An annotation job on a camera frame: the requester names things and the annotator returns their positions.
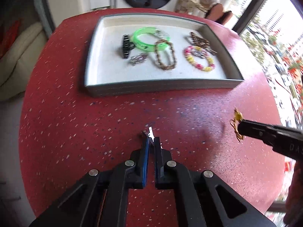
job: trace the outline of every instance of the floor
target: floor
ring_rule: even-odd
[[[23,95],[0,102],[0,198],[20,227],[27,227],[35,215],[26,197],[19,163],[22,104]]]

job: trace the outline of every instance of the metal screw head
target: metal screw head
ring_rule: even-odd
[[[127,161],[125,162],[125,165],[126,165],[126,166],[133,166],[133,165],[134,165],[134,162],[133,162],[132,160],[127,160]]]
[[[205,171],[205,172],[203,172],[203,175],[205,176],[205,177],[213,177],[213,172],[212,171]]]
[[[168,165],[169,167],[174,167],[174,166],[177,165],[177,163],[176,163],[175,161],[173,161],[173,160],[170,160],[170,161],[167,162],[167,165]]]
[[[97,169],[91,169],[88,174],[90,176],[96,176],[98,174],[98,170]]]

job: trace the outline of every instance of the small metal object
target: small metal object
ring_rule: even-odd
[[[205,176],[205,177],[208,177],[208,178],[210,178],[210,177],[213,177],[213,172],[212,171],[205,171],[205,172],[203,172],[203,175]]]
[[[173,161],[173,160],[170,160],[170,161],[167,162],[167,165],[169,167],[175,167],[177,165],[177,163],[175,161]]]
[[[133,166],[133,165],[134,165],[134,162],[133,162],[132,160],[127,160],[127,161],[125,162],[125,165],[126,165],[126,166]]]
[[[154,134],[152,132],[152,127],[149,127],[148,129],[149,129],[148,137],[150,137],[152,139],[152,141],[154,141],[155,137],[154,137]]]
[[[160,38],[160,39],[166,39],[166,38],[169,37],[169,35],[168,35],[166,32],[161,31],[161,30],[159,30],[159,29],[156,29],[156,30],[155,30],[154,35],[155,35],[156,37]]]
[[[198,56],[200,58],[205,58],[205,54],[199,50],[196,50],[196,49],[192,49],[191,50],[191,54],[194,55],[194,56]]]
[[[130,41],[129,35],[123,35],[122,51],[124,59],[129,57],[129,53],[132,49],[134,49],[134,43]]]
[[[98,170],[97,169],[91,169],[88,174],[90,176],[96,176],[96,175],[98,175]]]
[[[146,61],[147,57],[148,57],[148,54],[140,53],[137,56],[131,57],[131,59],[129,60],[129,63],[131,63],[134,66],[138,63],[142,63],[142,62]]]
[[[212,50],[210,47],[205,48],[206,51],[210,52],[212,55],[216,55],[217,52]]]

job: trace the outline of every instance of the silver brooch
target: silver brooch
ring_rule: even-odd
[[[134,65],[136,65],[138,63],[146,61],[147,57],[148,57],[147,54],[140,53],[140,54],[138,54],[136,56],[131,57],[131,59],[129,60],[129,63],[131,63],[134,66]]]
[[[194,55],[194,56],[198,56],[200,58],[205,58],[205,52],[201,52],[199,50],[196,50],[196,49],[191,49],[191,54]]]

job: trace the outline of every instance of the black gripper frame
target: black gripper frame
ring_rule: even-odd
[[[85,174],[30,227],[125,227],[128,189],[146,185],[149,140],[122,162],[95,176]]]
[[[172,156],[159,137],[154,157],[156,188],[174,190],[179,227],[275,227],[214,172],[190,171],[178,162],[168,166]]]

